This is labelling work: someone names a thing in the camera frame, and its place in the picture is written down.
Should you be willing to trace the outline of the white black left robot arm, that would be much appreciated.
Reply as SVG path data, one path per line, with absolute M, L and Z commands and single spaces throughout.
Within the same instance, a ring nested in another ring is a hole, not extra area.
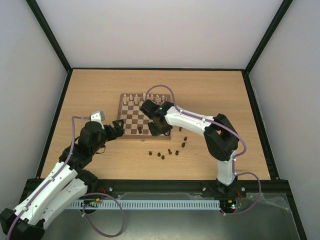
M 106 147 L 106 142 L 123 134 L 123 120 L 115 120 L 112 125 L 103 125 L 101 120 L 86 122 L 40 185 L 14 209 L 1 212 L 0 225 L 6 238 L 40 240 L 71 203 L 81 197 L 96 196 L 98 178 L 85 167 Z

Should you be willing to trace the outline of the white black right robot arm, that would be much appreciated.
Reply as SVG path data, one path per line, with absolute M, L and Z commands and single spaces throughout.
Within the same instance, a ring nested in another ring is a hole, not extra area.
M 217 177 L 210 189 L 223 196 L 235 191 L 235 160 L 239 139 L 225 115 L 204 116 L 179 108 L 172 102 L 158 105 L 150 100 L 142 104 L 140 111 L 151 120 L 148 128 L 154 137 L 169 134 L 174 126 L 204 137 L 208 152 L 217 160 Z

